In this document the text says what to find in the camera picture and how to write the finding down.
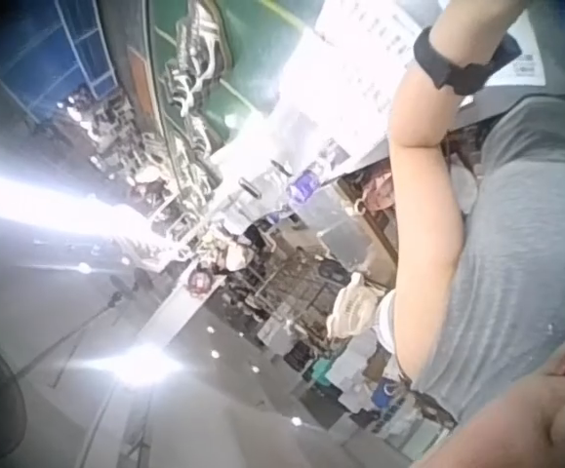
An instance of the hand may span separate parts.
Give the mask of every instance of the hand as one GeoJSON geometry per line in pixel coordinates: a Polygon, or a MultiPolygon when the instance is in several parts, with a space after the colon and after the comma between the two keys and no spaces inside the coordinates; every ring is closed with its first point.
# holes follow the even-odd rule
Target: hand
{"type": "Polygon", "coordinates": [[[565,467],[565,344],[419,468],[565,467]]]}

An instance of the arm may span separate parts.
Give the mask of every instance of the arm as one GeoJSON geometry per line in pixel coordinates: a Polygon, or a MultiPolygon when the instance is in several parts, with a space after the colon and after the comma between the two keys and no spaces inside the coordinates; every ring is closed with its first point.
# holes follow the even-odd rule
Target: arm
{"type": "MultiPolygon", "coordinates": [[[[452,0],[430,42],[460,66],[487,62],[526,5],[527,0],[452,0]]],[[[388,139],[400,239],[395,329],[397,354],[412,378],[442,324],[464,245],[460,209],[438,147],[462,99],[449,87],[436,90],[413,65],[392,108],[388,139]]]]}

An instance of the gray shirt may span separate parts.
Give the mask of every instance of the gray shirt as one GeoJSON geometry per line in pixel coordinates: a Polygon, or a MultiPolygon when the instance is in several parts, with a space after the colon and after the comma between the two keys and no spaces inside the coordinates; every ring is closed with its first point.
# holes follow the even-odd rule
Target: gray shirt
{"type": "Polygon", "coordinates": [[[565,101],[519,103],[482,166],[447,317],[413,383],[460,423],[565,341],[565,101]]]}

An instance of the blue wall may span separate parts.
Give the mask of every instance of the blue wall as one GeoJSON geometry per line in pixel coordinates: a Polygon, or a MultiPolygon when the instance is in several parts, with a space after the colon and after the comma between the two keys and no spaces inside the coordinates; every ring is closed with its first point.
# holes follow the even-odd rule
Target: blue wall
{"type": "Polygon", "coordinates": [[[0,23],[0,81],[38,121],[87,83],[97,98],[117,87],[96,0],[16,0],[0,23]]]}

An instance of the person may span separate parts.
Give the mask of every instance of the person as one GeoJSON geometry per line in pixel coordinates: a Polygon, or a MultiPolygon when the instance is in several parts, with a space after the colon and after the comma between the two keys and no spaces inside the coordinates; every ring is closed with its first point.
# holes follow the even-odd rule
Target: person
{"type": "MultiPolygon", "coordinates": [[[[428,43],[452,67],[488,63],[528,3],[453,0],[428,43]]],[[[439,150],[464,96],[417,59],[389,120],[400,243],[390,351],[412,389],[462,424],[565,340],[565,100],[527,97],[497,122],[464,221],[439,150]]]]}
{"type": "Polygon", "coordinates": [[[415,468],[565,468],[565,344],[415,468]]]}

